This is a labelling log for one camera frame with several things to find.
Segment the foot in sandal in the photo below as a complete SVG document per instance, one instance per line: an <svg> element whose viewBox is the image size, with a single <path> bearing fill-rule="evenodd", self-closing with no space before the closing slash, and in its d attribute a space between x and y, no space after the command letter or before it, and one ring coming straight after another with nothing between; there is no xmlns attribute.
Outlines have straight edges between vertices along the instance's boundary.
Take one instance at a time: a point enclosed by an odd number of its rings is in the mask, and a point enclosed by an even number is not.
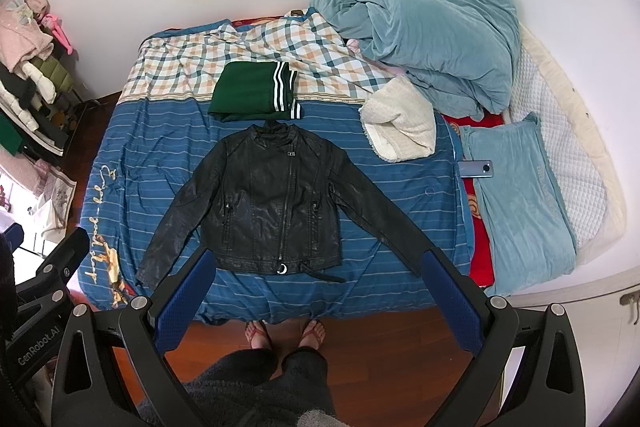
<svg viewBox="0 0 640 427"><path fill-rule="evenodd" d="M320 320L310 320L300 336L298 347L319 350L326 340L326 328Z"/></svg>
<svg viewBox="0 0 640 427"><path fill-rule="evenodd" d="M250 349L273 349L271 337L263 321L247 322L244 335Z"/></svg>

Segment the cream fleece blanket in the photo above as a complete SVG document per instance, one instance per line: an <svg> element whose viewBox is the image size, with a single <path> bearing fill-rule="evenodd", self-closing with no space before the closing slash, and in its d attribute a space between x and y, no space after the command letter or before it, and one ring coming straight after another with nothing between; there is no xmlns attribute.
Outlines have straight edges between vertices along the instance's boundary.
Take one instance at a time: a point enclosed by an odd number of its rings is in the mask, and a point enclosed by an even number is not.
<svg viewBox="0 0 640 427"><path fill-rule="evenodd" d="M425 158L435 153L436 124L430 101L405 77L395 77L359 109L374 153L387 162Z"/></svg>

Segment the blue striped plaid bedsheet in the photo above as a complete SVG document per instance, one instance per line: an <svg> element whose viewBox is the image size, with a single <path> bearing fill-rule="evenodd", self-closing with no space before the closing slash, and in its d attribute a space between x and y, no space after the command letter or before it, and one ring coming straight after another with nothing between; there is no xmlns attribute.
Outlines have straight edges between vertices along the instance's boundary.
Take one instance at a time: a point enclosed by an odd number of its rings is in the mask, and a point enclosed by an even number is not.
<svg viewBox="0 0 640 427"><path fill-rule="evenodd" d="M220 121L215 83L233 61L283 66L305 91L292 121ZM255 26L228 20L146 38L94 160L80 225L79 286L93 306L152 293L200 247L216 275L200 321L279 323L428 308L424 246L461 272L473 227L459 141L437 118L428 157L390 164L333 80L381 82L317 13Z"/></svg>

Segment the left foot in sandal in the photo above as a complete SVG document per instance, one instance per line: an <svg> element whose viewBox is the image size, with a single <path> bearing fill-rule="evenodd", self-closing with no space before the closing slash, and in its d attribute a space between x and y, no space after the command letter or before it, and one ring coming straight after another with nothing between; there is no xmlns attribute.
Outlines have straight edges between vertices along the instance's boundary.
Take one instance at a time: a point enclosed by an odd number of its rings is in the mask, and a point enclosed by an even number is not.
<svg viewBox="0 0 640 427"><path fill-rule="evenodd" d="M271 337L263 321L247 322L244 335L250 349L273 349Z"/></svg>

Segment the folded green striped garment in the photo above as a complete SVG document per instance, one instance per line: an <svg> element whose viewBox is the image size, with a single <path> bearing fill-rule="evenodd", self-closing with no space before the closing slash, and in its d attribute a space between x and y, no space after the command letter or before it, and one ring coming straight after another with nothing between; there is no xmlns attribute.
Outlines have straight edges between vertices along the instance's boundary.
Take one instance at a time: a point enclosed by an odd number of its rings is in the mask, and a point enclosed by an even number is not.
<svg viewBox="0 0 640 427"><path fill-rule="evenodd" d="M218 121L300 119L298 72L288 62L231 62L224 66L208 113Z"/></svg>

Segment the light blue duvet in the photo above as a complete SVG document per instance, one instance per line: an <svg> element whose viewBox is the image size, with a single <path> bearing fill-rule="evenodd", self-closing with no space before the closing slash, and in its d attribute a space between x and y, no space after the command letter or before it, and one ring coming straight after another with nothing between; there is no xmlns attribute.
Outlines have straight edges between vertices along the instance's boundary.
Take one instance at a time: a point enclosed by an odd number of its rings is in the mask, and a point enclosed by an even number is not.
<svg viewBox="0 0 640 427"><path fill-rule="evenodd" d="M401 69L440 113L480 120L511 101L521 52L514 0L311 0L370 61Z"/></svg>

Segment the light blue pillow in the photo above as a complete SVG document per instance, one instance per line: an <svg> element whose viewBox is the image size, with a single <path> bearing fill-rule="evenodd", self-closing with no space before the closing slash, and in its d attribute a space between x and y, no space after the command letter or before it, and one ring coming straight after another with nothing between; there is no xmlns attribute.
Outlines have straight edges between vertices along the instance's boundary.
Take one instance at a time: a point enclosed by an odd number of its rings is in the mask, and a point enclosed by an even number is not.
<svg viewBox="0 0 640 427"><path fill-rule="evenodd" d="M510 296L572 273L576 239L537 115L491 128L463 126L460 139L465 159L492 165L492 176L473 181L495 277L486 294Z"/></svg>

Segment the blue smartphone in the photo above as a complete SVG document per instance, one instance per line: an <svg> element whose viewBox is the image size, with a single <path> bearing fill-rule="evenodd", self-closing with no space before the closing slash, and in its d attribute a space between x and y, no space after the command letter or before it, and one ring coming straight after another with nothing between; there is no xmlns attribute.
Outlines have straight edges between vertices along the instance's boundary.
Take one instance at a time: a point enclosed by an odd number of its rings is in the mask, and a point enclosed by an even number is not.
<svg viewBox="0 0 640 427"><path fill-rule="evenodd" d="M483 179L494 175L490 160L462 160L458 162L458 170L462 179Z"/></svg>

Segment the right foot in sandal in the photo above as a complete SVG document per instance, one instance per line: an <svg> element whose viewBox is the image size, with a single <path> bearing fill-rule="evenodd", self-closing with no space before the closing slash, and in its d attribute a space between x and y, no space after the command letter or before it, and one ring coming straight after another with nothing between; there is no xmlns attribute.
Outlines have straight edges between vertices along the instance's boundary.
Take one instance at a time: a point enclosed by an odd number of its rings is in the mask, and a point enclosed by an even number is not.
<svg viewBox="0 0 640 427"><path fill-rule="evenodd" d="M326 328L320 320L310 320L300 336L298 347L319 350L326 340Z"/></svg>

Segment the black leather jacket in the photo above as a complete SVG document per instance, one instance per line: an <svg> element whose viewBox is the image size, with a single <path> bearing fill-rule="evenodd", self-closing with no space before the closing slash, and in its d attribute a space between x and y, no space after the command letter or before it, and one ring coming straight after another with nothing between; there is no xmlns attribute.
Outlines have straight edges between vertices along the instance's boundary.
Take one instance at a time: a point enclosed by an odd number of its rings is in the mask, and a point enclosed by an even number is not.
<svg viewBox="0 0 640 427"><path fill-rule="evenodd" d="M220 140L180 188L137 279L157 287L198 232L221 269L334 282L341 213L420 275L433 242L341 147L295 124L250 126Z"/></svg>

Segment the clothes rack with garments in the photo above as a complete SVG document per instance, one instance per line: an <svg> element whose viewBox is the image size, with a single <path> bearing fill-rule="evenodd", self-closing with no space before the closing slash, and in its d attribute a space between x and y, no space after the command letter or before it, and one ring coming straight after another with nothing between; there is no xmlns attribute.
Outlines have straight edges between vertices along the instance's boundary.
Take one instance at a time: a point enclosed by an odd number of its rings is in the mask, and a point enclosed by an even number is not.
<svg viewBox="0 0 640 427"><path fill-rule="evenodd" d="M81 98L62 58L75 49L48 0L1 5L1 145L58 166L96 100Z"/></svg>

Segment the red patterned sheet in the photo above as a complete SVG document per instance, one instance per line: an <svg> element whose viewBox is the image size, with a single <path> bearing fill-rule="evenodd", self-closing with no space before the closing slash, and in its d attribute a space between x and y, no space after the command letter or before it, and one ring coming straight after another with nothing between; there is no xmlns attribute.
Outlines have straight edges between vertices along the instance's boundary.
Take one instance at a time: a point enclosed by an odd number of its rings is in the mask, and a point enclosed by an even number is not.
<svg viewBox="0 0 640 427"><path fill-rule="evenodd" d="M454 118L450 116L445 116L445 120L455 132L459 132L460 126L492 128L504 123L502 116L488 113L486 113L480 121L474 121L470 117ZM469 277L471 277L478 286L486 288L495 283L488 234L482 217L480 217L480 207L478 207L473 180L464 179L463 184L466 197L468 198L474 229L474 251L470 263Z"/></svg>

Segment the white quilted mattress pad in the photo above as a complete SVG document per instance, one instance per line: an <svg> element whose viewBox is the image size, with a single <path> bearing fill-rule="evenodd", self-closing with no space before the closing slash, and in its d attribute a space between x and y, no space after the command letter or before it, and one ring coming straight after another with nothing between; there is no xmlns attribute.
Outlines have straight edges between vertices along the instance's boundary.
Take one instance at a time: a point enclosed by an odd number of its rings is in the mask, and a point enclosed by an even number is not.
<svg viewBox="0 0 640 427"><path fill-rule="evenodd" d="M577 243L577 262L602 256L624 235L626 200L614 162L584 100L525 27L506 118L538 116L544 149Z"/></svg>

